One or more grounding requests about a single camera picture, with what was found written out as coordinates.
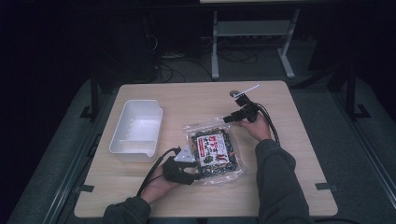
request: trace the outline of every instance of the dark background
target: dark background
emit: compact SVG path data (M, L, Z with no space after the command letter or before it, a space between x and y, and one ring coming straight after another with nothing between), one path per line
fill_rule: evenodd
M156 77L158 55L177 45L199 57L200 36L211 32L209 10L155 10L148 21L143 20L145 10L87 10L111 8L105 2L0 3L1 223L18 202L79 87L92 74L104 91L150 82ZM294 38L318 40L312 69L340 60L359 68L358 75L396 120L394 9L392 1L305 6ZM241 15L239 10L229 13L222 15ZM252 10L241 18L247 15L261 14ZM161 39L158 52L147 51L145 33Z

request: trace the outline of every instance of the package label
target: package label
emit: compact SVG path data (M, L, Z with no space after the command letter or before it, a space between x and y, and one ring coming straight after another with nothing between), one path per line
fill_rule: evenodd
M201 165L216 165L230 162L222 134L205 135L197 138Z

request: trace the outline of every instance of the packaged food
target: packaged food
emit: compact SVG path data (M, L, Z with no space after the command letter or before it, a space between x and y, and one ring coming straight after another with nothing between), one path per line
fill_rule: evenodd
M212 119L187 125L184 131L201 177L199 182L217 184L236 179L244 169L238 159L236 144L231 135L231 124Z

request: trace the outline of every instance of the gray floor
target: gray floor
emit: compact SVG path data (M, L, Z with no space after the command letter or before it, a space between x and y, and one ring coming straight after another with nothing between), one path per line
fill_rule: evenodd
M284 80L288 85L297 84L315 74L308 71L314 47L313 40L292 42L288 55L296 74L293 80L286 78L284 74L277 57L276 45L268 45L263 49L248 51L258 55L257 62L253 64L232 63L220 59L219 81ZM240 58L245 55L241 52L234 54ZM205 67L210 71L208 53L199 63L180 59L165 64L177 70L169 82L211 81L210 75L204 69ZM164 66L161 67L164 79L167 79L170 72L164 71L167 69ZM360 79L357 81L357 104L364 105L372 117L351 123L342 108L343 104L339 104L339 99L343 99L343 93L341 92L339 97L327 91L327 80L326 77L308 89L290 92L322 170L328 182L337 188L333 192L339 208L335 217L359 223L396 223L395 207L390 202L383 183L379 181L355 131L356 126L359 126L389 175L396 179L396 164L392 162L396 156L396 125L377 102L371 88ZM73 208L78 199L78 186L83 183L90 164L90 157L86 155L92 148L97 134L103 131L116 95L117 90L111 95L101 94L100 115L95 122L90 122L89 119L79 117L83 108L90 105L89 82L81 87L9 223L101 222L100 218L75 217ZM73 163L77 155L82 155L81 160ZM78 182L75 184L74 179L67 180L70 176L79 176Z

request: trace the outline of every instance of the gray sleeve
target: gray sleeve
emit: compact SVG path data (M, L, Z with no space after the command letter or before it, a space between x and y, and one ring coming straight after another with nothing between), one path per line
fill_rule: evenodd
M295 159L273 140L256 146L259 223L313 223L300 183Z
M102 223L145 224L150 212L149 204L142 198L128 198L123 203L109 205Z

